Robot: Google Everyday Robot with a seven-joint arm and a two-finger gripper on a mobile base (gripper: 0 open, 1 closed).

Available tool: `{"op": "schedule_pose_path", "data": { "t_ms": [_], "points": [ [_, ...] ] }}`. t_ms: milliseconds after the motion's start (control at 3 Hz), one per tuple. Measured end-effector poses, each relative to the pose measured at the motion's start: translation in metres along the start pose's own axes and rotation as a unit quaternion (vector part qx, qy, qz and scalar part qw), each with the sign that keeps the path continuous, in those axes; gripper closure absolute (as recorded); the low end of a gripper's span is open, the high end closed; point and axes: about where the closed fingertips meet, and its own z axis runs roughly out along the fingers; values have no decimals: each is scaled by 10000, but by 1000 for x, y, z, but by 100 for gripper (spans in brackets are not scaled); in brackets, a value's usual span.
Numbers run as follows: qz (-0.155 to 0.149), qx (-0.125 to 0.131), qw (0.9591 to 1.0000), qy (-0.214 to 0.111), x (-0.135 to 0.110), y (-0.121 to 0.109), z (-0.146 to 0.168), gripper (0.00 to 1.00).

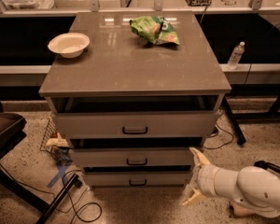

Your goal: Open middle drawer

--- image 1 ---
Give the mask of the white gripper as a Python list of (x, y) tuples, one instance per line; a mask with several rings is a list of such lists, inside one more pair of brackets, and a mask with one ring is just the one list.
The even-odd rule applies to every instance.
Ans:
[(210, 160), (200, 150), (195, 147), (191, 147), (189, 150), (193, 154), (195, 165), (201, 167), (197, 177), (199, 188), (192, 190), (191, 195), (182, 203), (183, 206), (201, 202), (205, 199), (205, 196), (216, 197), (215, 179), (217, 172), (220, 170), (219, 167), (210, 164)]

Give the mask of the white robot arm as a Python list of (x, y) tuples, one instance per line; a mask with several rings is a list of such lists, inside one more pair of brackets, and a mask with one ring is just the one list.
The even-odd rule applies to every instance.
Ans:
[(194, 147), (189, 150), (199, 171), (195, 178), (197, 188), (183, 205), (194, 205), (205, 197), (223, 197), (231, 201), (236, 215), (280, 216), (278, 176), (256, 166), (247, 166), (240, 171), (223, 169), (212, 164), (200, 150)]

